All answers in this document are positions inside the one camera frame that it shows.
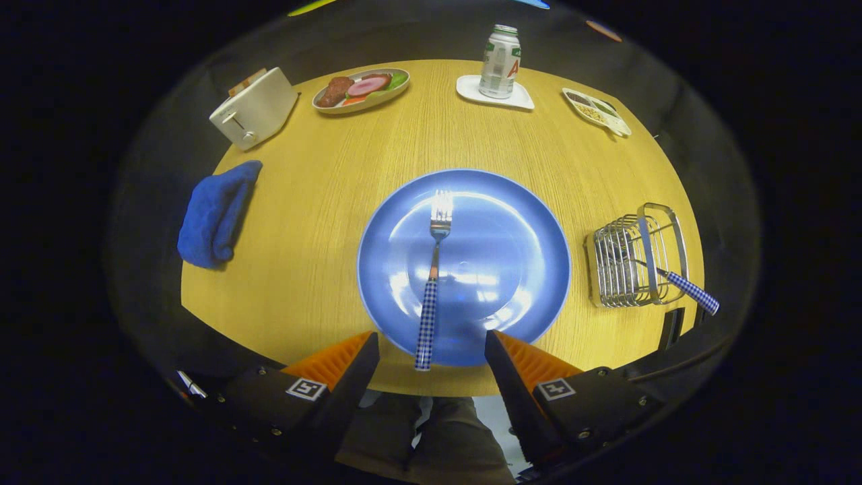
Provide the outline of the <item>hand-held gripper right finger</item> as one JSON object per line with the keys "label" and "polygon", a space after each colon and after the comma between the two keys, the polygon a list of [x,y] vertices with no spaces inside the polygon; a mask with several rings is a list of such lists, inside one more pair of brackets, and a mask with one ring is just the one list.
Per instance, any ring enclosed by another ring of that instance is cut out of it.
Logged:
{"label": "hand-held gripper right finger", "polygon": [[615,444],[665,407],[620,371],[576,368],[497,329],[487,331],[484,358],[521,451],[538,469]]}

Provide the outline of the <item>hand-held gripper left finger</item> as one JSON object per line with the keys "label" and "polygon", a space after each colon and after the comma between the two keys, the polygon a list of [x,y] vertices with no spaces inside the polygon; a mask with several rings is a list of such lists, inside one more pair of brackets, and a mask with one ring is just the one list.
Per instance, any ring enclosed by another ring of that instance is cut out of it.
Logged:
{"label": "hand-held gripper left finger", "polygon": [[203,377],[202,410],[271,457],[333,461],[379,360],[366,331],[283,368]]}

